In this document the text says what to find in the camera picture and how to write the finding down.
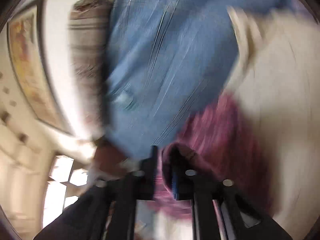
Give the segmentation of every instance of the white fabric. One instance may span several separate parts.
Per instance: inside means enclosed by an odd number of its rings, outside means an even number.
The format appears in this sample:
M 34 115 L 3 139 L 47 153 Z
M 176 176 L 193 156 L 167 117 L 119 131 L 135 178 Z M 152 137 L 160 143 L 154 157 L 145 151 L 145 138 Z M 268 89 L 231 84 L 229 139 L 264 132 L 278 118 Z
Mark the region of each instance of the white fabric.
M 192 240 L 190 220 L 173 219 L 162 211 L 156 214 L 154 230 L 156 240 Z
M 274 219 L 303 239 L 320 215 L 320 28 L 230 8 L 239 58 L 227 82 L 272 166 Z

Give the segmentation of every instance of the framed picture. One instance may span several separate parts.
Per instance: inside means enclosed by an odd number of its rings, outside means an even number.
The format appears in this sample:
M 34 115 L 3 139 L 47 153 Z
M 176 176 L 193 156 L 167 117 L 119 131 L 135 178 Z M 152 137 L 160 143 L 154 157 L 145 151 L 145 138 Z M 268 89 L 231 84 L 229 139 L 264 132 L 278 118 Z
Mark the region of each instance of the framed picture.
M 47 78 L 42 46 L 44 0 L 35 0 L 8 22 L 7 39 L 12 68 L 36 118 L 70 134 Z

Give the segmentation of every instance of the clothing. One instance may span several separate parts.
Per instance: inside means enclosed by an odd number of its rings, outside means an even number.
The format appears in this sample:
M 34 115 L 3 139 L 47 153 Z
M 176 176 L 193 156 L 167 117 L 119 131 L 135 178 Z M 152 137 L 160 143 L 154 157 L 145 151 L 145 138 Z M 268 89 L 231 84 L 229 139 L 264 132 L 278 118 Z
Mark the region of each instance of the clothing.
M 170 154 L 174 147 L 193 169 L 218 181 L 233 180 L 252 202 L 270 211 L 268 162 L 231 96 L 223 94 L 217 104 L 190 117 L 177 140 L 159 154 L 154 206 L 173 217 L 191 219 L 190 201 L 176 201 L 172 195 Z
M 115 0 L 106 62 L 106 137 L 133 158 L 174 141 L 216 99 L 238 53 L 227 6 L 259 13 L 287 0 Z
M 73 5 L 69 16 L 71 63 L 79 92 L 82 121 L 91 139 L 98 139 L 104 134 L 101 73 L 111 8 L 109 0 L 80 0 Z
M 320 215 L 320 28 L 284 11 L 229 13 L 239 58 L 226 91 L 271 164 L 273 218 L 301 240 Z

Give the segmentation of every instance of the striped fabric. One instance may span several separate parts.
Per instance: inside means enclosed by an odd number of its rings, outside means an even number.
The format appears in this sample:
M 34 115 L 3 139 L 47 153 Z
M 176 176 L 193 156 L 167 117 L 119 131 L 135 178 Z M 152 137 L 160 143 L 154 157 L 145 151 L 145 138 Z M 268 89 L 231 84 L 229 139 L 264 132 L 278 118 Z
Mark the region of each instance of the striped fabric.
M 102 66 L 112 2 L 80 0 L 70 12 L 71 62 L 79 91 L 83 121 L 93 139 L 103 136 Z

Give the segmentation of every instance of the magenta cloth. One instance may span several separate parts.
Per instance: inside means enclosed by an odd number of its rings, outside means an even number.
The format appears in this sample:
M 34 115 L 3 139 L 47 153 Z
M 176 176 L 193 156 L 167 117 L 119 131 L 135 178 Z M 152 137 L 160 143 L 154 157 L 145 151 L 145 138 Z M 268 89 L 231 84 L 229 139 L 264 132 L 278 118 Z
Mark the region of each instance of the magenta cloth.
M 163 167 L 169 165 L 174 146 L 195 170 L 212 174 L 218 180 L 232 179 L 253 203 L 270 211 L 268 162 L 230 95 L 221 95 L 203 113 L 190 117 L 177 140 L 159 154 L 152 207 L 176 218 L 190 219 L 190 202 L 173 199 L 169 175 L 163 172 L 168 170 Z

